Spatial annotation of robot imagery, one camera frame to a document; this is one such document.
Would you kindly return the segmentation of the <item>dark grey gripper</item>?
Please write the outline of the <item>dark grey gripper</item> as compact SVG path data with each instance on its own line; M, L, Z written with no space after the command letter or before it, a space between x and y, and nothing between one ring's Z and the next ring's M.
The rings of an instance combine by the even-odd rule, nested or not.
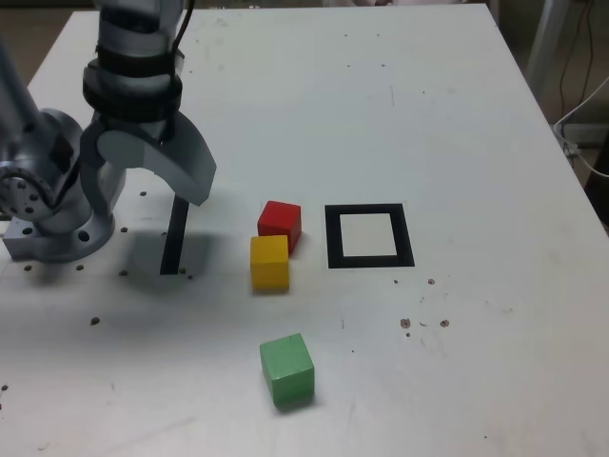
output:
M125 169L153 172L196 206L209 197L216 171L204 137L181 112L151 123L98 113L80 137L79 163L83 192L93 212L107 217L125 186Z

